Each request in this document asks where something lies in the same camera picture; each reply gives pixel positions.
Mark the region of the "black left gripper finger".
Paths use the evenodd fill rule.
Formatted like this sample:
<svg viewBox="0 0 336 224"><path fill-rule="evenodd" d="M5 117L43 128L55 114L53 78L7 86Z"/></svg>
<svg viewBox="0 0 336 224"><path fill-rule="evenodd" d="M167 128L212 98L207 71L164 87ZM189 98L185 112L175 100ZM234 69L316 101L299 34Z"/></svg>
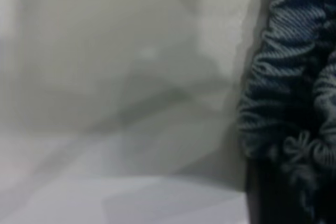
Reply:
<svg viewBox="0 0 336 224"><path fill-rule="evenodd" d="M246 194L250 223L312 223L301 206L299 192L269 161L247 160Z"/></svg>

